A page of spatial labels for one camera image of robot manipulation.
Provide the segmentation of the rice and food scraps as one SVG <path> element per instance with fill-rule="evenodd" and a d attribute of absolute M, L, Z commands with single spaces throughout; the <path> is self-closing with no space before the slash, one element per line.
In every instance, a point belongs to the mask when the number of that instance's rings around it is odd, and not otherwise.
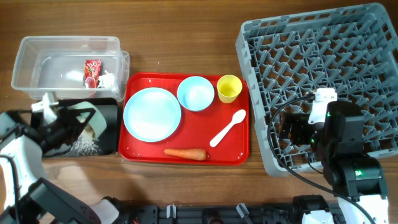
<path fill-rule="evenodd" d="M 101 149 L 97 141 L 93 128 L 88 125 L 72 144 L 67 156 L 98 156 L 101 154 Z"/>

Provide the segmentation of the green bowl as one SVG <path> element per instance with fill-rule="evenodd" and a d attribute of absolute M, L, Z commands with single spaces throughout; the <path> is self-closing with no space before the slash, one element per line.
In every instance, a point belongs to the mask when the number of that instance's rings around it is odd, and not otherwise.
<path fill-rule="evenodd" d="M 104 116 L 101 114 L 99 109 L 97 109 L 92 103 L 87 101 L 77 103 L 75 105 L 69 106 L 68 109 L 94 109 L 95 113 L 89 120 L 88 124 L 86 125 L 85 131 L 88 134 L 91 134 L 93 140 L 97 140 L 101 134 L 107 128 L 106 120 Z"/>

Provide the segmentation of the white tissue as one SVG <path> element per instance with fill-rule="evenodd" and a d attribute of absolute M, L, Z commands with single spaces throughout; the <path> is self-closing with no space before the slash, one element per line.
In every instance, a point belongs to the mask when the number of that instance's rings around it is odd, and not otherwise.
<path fill-rule="evenodd" d="M 114 85 L 115 75 L 107 70 L 98 77 L 98 88 L 111 88 Z"/>

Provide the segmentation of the red snack wrapper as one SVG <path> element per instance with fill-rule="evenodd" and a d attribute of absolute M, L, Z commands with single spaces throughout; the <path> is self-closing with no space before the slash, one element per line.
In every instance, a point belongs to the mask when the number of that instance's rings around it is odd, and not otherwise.
<path fill-rule="evenodd" d="M 91 59 L 85 61 L 84 67 L 84 84 L 85 88 L 96 88 L 98 85 L 98 77 L 101 75 L 101 60 Z"/>

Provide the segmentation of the yellow plastic cup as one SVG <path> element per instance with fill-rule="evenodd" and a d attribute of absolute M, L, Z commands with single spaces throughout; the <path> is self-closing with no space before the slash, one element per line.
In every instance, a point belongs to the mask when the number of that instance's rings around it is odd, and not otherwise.
<path fill-rule="evenodd" d="M 218 97 L 223 103 L 232 103 L 241 93 L 243 84 L 234 75 L 224 75 L 218 80 L 216 89 Z"/>

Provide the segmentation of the light blue bowl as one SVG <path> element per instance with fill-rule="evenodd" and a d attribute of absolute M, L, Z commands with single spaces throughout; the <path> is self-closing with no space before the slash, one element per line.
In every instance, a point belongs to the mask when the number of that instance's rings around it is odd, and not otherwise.
<path fill-rule="evenodd" d="M 213 85 L 209 80 L 199 76 L 184 79 L 177 88 L 177 99 L 190 111 L 202 111 L 209 107 L 215 97 Z"/>

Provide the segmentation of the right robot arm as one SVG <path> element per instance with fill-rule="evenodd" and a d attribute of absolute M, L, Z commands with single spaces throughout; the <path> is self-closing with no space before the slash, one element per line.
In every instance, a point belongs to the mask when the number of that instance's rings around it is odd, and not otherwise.
<path fill-rule="evenodd" d="M 346 223 L 388 223 L 387 184 L 379 161 L 364 151 L 364 116 L 360 107 L 347 101 L 332 101 L 321 114 L 319 126 L 307 114 L 276 111 L 279 137 L 309 144 L 321 159 L 328 192 L 338 200 Z"/>

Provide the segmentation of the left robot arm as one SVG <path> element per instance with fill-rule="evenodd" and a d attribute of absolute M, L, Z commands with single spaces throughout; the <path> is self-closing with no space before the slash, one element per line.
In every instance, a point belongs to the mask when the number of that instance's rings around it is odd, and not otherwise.
<path fill-rule="evenodd" d="M 24 110 L 1 113 L 1 167 L 6 183 L 1 223 L 37 223 L 49 213 L 54 223 L 116 223 L 121 212 L 113 198 L 87 205 L 47 180 L 42 156 L 75 142 L 87 126 L 95 135 L 106 128 L 93 106 L 29 110 L 42 119 L 37 127 L 22 118 Z"/>

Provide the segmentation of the black food waste tray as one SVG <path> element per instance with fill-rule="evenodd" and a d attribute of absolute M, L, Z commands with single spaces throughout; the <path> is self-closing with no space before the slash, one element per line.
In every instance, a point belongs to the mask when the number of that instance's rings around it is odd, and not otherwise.
<path fill-rule="evenodd" d="M 119 137 L 119 108 L 118 102 L 114 98 L 85 98 L 85 99 L 65 99 L 59 100 L 58 107 L 69 107 L 77 103 L 87 101 L 92 103 L 101 114 L 104 116 L 107 128 L 98 138 L 97 145 L 101 149 L 99 156 L 105 156 L 116 152 Z M 45 158 L 51 157 L 81 157 L 81 156 L 67 156 L 68 151 L 72 145 L 62 145 L 59 150 L 51 150 L 44 154 Z"/>

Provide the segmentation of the clear plastic waste bin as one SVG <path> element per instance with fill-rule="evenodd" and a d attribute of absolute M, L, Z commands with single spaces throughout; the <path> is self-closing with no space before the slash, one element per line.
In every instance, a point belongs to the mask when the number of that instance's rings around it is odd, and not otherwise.
<path fill-rule="evenodd" d="M 101 75 L 114 73 L 111 88 L 85 88 L 85 61 L 101 60 Z M 21 41 L 11 86 L 39 100 L 46 92 L 57 98 L 124 99 L 130 58 L 112 36 L 28 36 Z"/>

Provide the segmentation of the grey dishwasher rack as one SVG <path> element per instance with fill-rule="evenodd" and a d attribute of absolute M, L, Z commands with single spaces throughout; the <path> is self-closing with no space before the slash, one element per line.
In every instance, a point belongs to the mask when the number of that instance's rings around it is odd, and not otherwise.
<path fill-rule="evenodd" d="M 340 100 L 361 108 L 370 156 L 397 154 L 397 34 L 382 4 L 246 21 L 235 47 L 267 174 L 320 168 L 308 145 L 278 140 L 267 128 L 279 106 L 317 88 L 334 88 Z"/>

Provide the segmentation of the white plastic spoon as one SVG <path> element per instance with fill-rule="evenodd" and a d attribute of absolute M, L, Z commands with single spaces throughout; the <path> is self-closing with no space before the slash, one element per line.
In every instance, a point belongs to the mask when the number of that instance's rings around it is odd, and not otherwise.
<path fill-rule="evenodd" d="M 210 146 L 211 147 L 216 147 L 221 140 L 226 136 L 226 134 L 229 132 L 229 130 L 235 125 L 241 123 L 246 117 L 246 111 L 244 109 L 241 109 L 237 112 L 232 117 L 231 122 L 224 127 L 211 141 L 210 141 Z"/>

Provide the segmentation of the light blue plate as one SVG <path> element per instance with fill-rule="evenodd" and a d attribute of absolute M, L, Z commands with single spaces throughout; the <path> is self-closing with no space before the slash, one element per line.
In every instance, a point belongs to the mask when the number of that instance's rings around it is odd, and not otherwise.
<path fill-rule="evenodd" d="M 128 133 L 144 142 L 158 142 L 171 136 L 182 117 L 180 103 L 171 92 L 157 87 L 139 90 L 128 99 L 123 123 Z"/>

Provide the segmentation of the red serving tray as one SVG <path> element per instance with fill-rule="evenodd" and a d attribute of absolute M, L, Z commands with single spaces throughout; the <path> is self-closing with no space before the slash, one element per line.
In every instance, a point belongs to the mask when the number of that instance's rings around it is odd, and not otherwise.
<path fill-rule="evenodd" d="M 163 88 L 177 98 L 177 87 L 188 78 L 182 73 L 135 73 L 126 85 L 124 107 L 139 90 L 157 87 Z M 216 147 L 210 146 L 210 141 L 232 119 L 233 114 L 240 109 L 249 111 L 248 86 L 243 85 L 242 92 L 230 104 L 225 104 L 215 98 L 209 108 L 200 112 L 189 111 L 180 104 L 182 117 L 178 128 L 168 138 L 158 142 L 144 142 L 130 135 L 121 122 L 119 135 L 119 154 L 130 161 L 157 162 L 173 164 L 196 164 L 195 160 L 169 156 L 165 149 L 204 149 L 207 157 L 200 163 L 211 166 L 238 166 L 249 155 L 250 121 L 245 118 L 236 124 Z"/>

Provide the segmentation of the orange carrot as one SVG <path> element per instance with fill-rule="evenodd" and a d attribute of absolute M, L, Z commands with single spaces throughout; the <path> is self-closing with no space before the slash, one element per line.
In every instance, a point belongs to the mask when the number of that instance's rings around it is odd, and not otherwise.
<path fill-rule="evenodd" d="M 195 161 L 204 161 L 207 157 L 204 149 L 165 149 L 164 153 L 169 156 L 181 157 Z"/>

